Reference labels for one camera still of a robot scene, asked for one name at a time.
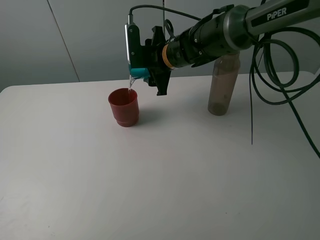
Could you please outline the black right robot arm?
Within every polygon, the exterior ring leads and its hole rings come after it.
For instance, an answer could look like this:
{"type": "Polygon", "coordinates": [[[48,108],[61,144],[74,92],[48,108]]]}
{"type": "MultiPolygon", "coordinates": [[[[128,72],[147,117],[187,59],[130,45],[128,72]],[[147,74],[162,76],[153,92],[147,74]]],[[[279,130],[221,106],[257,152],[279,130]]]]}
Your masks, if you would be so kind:
{"type": "Polygon", "coordinates": [[[217,58],[249,49],[257,37],[320,16],[318,0],[270,0],[258,7],[225,6],[200,20],[171,42],[161,41],[144,50],[132,68],[146,68],[159,95],[166,95],[172,70],[210,63],[217,58]]]}

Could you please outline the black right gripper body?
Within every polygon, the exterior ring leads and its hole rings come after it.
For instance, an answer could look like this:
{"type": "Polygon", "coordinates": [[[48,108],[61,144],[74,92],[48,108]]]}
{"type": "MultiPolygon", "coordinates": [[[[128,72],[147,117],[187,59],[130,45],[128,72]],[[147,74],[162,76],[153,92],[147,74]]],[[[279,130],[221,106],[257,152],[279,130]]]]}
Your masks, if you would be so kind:
{"type": "Polygon", "coordinates": [[[154,26],[152,32],[152,38],[147,38],[142,46],[143,61],[146,64],[143,68],[146,68],[150,75],[144,81],[149,87],[157,88],[158,96],[165,96],[171,76],[171,70],[165,65],[162,57],[166,39],[161,26],[154,26]]]}

